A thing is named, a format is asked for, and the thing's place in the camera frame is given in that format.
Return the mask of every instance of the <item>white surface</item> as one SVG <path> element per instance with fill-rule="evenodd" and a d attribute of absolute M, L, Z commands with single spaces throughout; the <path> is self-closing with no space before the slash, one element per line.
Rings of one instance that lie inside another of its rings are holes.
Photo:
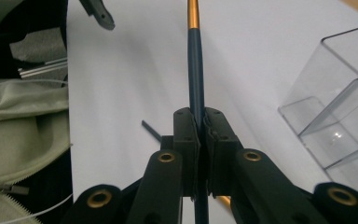
<path fill-rule="evenodd" d="M 97 184 L 125 188 L 188 106 L 186 1 L 104 1 L 109 32 L 69 3 L 68 61 L 75 198 Z M 200 1 L 205 103 L 223 111 L 245 147 L 266 152 L 303 189 L 327 177 L 277 108 L 319 40 L 358 27 L 336 0 Z M 211 205 L 211 223 L 229 223 Z M 183 223 L 192 223 L 185 212 Z"/>

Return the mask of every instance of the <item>clear plastic box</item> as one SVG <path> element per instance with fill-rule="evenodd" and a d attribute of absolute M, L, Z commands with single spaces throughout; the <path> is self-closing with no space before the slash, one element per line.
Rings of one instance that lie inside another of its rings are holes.
<path fill-rule="evenodd" d="M 279 112 L 332 180 L 358 190 L 358 28 L 321 40 Z"/>

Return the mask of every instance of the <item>white cable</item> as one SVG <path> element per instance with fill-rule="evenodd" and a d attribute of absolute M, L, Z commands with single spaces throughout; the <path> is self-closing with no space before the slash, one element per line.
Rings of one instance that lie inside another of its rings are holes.
<path fill-rule="evenodd" d="M 66 203 L 66 201 L 68 201 L 71 197 L 72 197 L 72 194 L 69 195 L 69 196 L 68 196 L 66 199 L 64 199 L 62 202 L 57 203 L 56 205 L 54 205 L 54 206 L 52 206 L 52 207 L 50 207 L 50 208 L 48 208 L 48 209 L 46 209 L 46 210 L 44 210 L 44 211 L 41 211 L 41 212 L 32 214 L 32 215 L 30 215 L 30 216 L 28 216 L 28 217 L 20 217 L 20 218 L 16 218 L 16 219 L 13 219 L 13 220 L 10 220 L 10 221 L 0 222 L 0 224 L 15 223 L 15 222 L 18 222 L 18 221 L 22 221 L 22 220 L 24 220 L 24 219 L 27 219 L 27 218 L 38 217 L 38 216 L 40 216 L 40 215 L 43 215 L 43 214 L 45 214 L 45 213 L 47 213 L 47 212 L 53 210 L 53 209 L 56 208 L 56 207 L 62 205 L 63 203 Z"/>

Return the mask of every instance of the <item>transparent container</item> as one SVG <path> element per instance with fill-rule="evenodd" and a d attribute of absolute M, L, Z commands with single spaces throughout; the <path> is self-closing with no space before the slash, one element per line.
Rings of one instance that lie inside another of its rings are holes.
<path fill-rule="evenodd" d="M 358 29 L 322 39 L 279 112 L 332 180 L 358 190 Z"/>

